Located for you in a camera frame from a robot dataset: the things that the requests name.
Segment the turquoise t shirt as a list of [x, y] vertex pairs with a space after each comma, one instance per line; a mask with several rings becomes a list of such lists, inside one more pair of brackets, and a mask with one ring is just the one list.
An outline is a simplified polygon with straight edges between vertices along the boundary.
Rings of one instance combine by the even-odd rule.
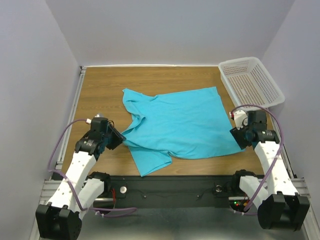
[[132, 122], [123, 131], [140, 176], [172, 164], [242, 152], [215, 86], [148, 96], [123, 90]]

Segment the white plastic basket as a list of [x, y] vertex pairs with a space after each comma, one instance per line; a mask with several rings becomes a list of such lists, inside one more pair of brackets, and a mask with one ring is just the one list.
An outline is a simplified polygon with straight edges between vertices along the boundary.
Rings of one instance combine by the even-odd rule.
[[285, 96], [257, 57], [242, 57], [218, 64], [221, 81], [233, 104], [270, 108], [282, 104]]

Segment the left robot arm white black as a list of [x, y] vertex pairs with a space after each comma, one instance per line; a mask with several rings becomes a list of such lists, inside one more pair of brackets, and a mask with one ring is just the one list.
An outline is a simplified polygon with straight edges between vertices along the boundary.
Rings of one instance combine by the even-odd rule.
[[84, 216], [96, 198], [112, 191], [111, 177], [103, 172], [90, 172], [105, 149], [114, 150], [125, 137], [111, 120], [96, 115], [86, 119], [90, 129], [75, 144], [71, 163], [62, 181], [45, 204], [35, 212], [39, 235], [49, 240], [76, 240]]

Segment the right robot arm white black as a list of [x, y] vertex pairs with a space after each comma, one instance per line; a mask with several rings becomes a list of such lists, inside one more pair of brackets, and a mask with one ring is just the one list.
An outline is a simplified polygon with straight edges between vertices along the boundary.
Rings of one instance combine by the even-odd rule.
[[254, 205], [263, 229], [300, 230], [310, 202], [306, 196], [299, 194], [290, 179], [280, 153], [281, 140], [274, 130], [267, 128], [266, 113], [237, 109], [230, 113], [230, 118], [235, 122], [230, 133], [236, 143], [242, 150], [253, 148], [264, 172], [262, 180], [244, 169], [233, 175], [231, 189], [244, 192], [249, 200], [242, 214], [248, 213]]

